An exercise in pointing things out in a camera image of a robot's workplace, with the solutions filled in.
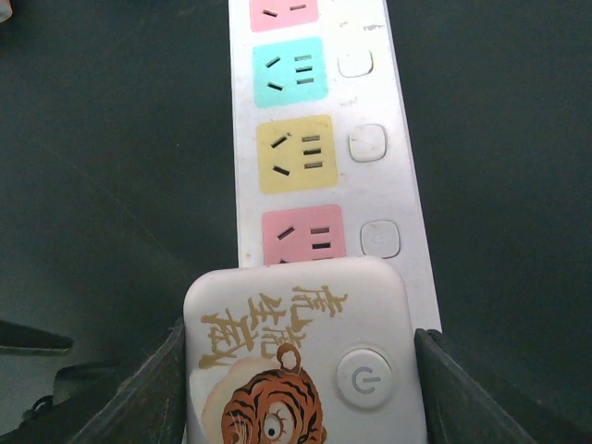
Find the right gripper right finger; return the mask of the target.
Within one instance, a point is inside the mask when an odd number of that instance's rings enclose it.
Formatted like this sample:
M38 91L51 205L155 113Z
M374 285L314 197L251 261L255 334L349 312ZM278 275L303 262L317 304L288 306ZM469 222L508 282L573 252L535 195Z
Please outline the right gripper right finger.
M436 330L414 333L430 443L533 443L535 440L445 351Z

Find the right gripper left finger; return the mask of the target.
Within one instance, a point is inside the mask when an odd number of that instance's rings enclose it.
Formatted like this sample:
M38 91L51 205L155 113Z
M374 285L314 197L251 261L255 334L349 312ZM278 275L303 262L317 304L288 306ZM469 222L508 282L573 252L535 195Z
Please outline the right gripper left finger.
M185 328L115 372L115 393L78 432L79 443L181 443L186 425Z

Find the white plug with red print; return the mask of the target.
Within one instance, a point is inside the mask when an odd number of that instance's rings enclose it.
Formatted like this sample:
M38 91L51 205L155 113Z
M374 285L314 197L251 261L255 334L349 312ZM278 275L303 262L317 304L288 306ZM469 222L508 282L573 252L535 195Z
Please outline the white plug with red print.
M183 307L190 443L425 443L401 276L375 257L213 271Z

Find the white power strip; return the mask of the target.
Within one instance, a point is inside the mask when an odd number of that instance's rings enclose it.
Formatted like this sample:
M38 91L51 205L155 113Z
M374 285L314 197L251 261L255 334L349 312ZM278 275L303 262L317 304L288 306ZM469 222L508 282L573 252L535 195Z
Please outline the white power strip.
M238 263L375 256L440 328L385 1L231 1Z

